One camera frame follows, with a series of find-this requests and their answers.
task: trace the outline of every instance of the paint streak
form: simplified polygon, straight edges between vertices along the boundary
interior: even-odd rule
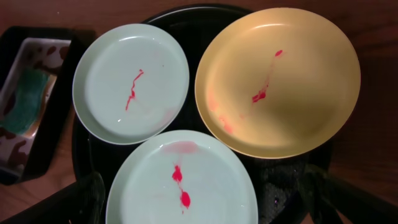
[[[47,50],[47,55],[51,55],[52,53],[54,53],[55,51],[56,51],[56,47],[55,46],[52,46],[52,47],[50,47],[48,50]]]
[[[269,79],[272,76],[272,73],[274,72],[275,59],[283,56],[282,53],[283,53],[283,50],[278,50],[275,53],[275,56],[272,59],[271,65],[269,66],[269,69],[267,71],[267,78],[266,78],[264,84],[262,85],[262,88],[258,91],[258,93],[256,95],[252,96],[252,98],[251,98],[251,107],[250,107],[249,113],[247,115],[243,115],[243,114],[239,115],[239,117],[241,119],[244,119],[246,116],[249,116],[251,114],[251,112],[252,112],[253,105],[255,103],[257,103],[259,100],[264,99],[267,96],[267,90],[268,90],[268,87],[269,87]]]
[[[209,91],[208,94],[208,101],[209,101],[209,109],[210,111],[216,111],[218,107],[217,101],[214,99],[213,90]]]
[[[198,145],[193,141],[178,141],[162,146],[167,153],[192,154],[198,151]]]
[[[230,125],[230,124],[227,122],[226,117],[223,116],[223,115],[220,115],[220,116],[218,117],[218,119],[219,119],[221,122],[224,123],[224,130],[225,130],[227,133],[232,134],[232,133],[233,133],[232,125]]]
[[[129,99],[127,100],[126,111],[129,109],[130,101],[136,98],[136,92],[134,92],[134,87],[136,87],[136,80],[139,77],[141,77],[141,75],[143,75],[143,74],[144,74],[144,71],[142,71],[142,69],[140,69],[138,76],[132,81],[131,95],[129,96]]]
[[[176,181],[179,189],[181,190],[181,207],[184,206],[186,209],[189,209],[189,206],[191,204],[191,198],[189,197],[189,194],[181,188],[182,173],[181,167],[179,165],[174,165],[174,173],[172,175],[172,178],[174,181]]]

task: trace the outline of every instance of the wooden table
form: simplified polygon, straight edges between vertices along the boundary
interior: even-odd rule
[[[9,26],[93,29],[98,35],[198,0],[0,0],[0,33]],[[335,136],[330,172],[398,206],[398,1],[221,0],[254,11],[297,7],[334,22],[352,41],[361,64],[359,99]],[[74,111],[65,123],[49,171],[41,178],[0,185],[0,221],[75,181],[71,157]]]

